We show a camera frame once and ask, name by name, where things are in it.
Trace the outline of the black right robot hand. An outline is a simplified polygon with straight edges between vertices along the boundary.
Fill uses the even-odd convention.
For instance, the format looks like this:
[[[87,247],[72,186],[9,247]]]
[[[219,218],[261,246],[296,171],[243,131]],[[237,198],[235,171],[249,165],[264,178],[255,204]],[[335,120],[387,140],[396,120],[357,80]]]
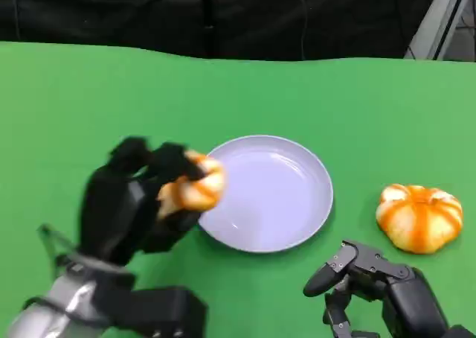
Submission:
[[[443,337],[450,328],[421,270],[388,261],[372,246],[343,240],[340,249],[307,281],[306,297],[324,295],[323,323],[334,337],[378,337],[352,328],[346,308],[353,296],[382,303],[392,337]]]

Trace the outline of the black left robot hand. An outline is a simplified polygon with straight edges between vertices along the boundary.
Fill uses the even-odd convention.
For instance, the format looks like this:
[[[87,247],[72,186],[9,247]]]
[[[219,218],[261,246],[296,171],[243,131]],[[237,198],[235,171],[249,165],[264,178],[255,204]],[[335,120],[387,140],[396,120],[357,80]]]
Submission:
[[[205,172],[182,144],[165,142],[150,150],[144,137],[128,137],[108,162],[90,176],[80,209],[78,250],[82,255],[125,266],[138,251],[166,252],[198,222],[197,211],[179,209],[160,217],[160,190],[181,176]]]

